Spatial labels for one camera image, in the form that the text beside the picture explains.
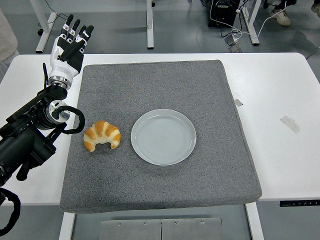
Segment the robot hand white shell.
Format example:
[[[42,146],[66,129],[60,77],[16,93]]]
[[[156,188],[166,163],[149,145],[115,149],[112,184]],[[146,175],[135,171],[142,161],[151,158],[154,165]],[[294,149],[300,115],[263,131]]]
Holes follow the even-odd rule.
[[[67,17],[59,36],[54,40],[50,56],[51,79],[61,77],[71,82],[81,72],[84,50],[94,27],[84,25],[76,32],[81,21],[77,19],[72,23],[73,18],[73,14]]]

